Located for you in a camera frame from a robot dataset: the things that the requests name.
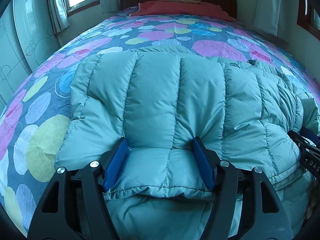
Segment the mattress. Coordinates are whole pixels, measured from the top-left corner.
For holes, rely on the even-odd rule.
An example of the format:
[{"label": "mattress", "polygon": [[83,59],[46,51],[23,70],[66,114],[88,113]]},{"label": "mattress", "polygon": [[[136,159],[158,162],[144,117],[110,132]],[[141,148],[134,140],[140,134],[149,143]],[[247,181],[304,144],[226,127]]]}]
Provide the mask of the mattress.
[{"label": "mattress", "polygon": [[166,44],[203,57],[257,59],[286,74],[320,105],[319,84],[305,67],[241,23],[191,15],[129,17],[136,10],[124,10],[54,53],[21,84],[0,115],[0,202],[25,235],[71,121],[70,84],[79,63],[91,55]]}]

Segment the window frame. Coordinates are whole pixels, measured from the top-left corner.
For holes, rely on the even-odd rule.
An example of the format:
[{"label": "window frame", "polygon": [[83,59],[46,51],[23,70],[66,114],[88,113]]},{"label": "window frame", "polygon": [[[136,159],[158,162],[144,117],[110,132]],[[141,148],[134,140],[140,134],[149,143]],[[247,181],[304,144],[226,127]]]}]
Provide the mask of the window frame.
[{"label": "window frame", "polygon": [[63,0],[63,2],[66,7],[68,17],[77,13],[77,12],[83,11],[87,8],[90,8],[95,5],[100,4],[100,0],[85,0],[85,1],[82,1],[81,3],[78,3],[78,4],[70,7],[69,0]]},{"label": "window frame", "polygon": [[313,25],[313,12],[314,8],[308,0],[299,0],[297,25],[301,26],[320,40],[320,29]]}]

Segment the polka dot bed sheet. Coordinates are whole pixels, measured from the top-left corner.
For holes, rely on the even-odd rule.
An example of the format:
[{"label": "polka dot bed sheet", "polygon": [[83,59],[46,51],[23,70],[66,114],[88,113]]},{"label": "polka dot bed sheet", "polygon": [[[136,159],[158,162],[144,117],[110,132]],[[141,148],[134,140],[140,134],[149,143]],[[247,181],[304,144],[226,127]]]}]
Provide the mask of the polka dot bed sheet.
[{"label": "polka dot bed sheet", "polygon": [[0,115],[0,202],[24,235],[55,172],[55,154],[71,119],[70,84],[86,57],[177,44],[201,56],[263,60],[320,105],[319,84],[305,67],[241,23],[192,15],[129,17],[135,11],[122,11],[54,53],[21,84]]}]

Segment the silver screw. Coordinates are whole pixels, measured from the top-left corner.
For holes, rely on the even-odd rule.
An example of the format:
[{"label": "silver screw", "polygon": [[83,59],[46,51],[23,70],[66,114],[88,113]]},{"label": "silver screw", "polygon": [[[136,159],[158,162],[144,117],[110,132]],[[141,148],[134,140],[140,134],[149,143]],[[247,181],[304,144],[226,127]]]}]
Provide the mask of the silver screw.
[{"label": "silver screw", "polygon": [[256,173],[262,173],[262,169],[261,169],[260,167],[255,167],[255,168],[254,168],[254,171],[255,171]]},{"label": "silver screw", "polygon": [[66,169],[64,167],[58,168],[57,173],[62,174]]},{"label": "silver screw", "polygon": [[90,163],[90,167],[91,168],[96,168],[98,166],[99,166],[99,162],[98,161],[93,161],[93,162]]},{"label": "silver screw", "polygon": [[228,167],[229,163],[227,161],[221,161],[220,165],[223,166],[223,167]]}]

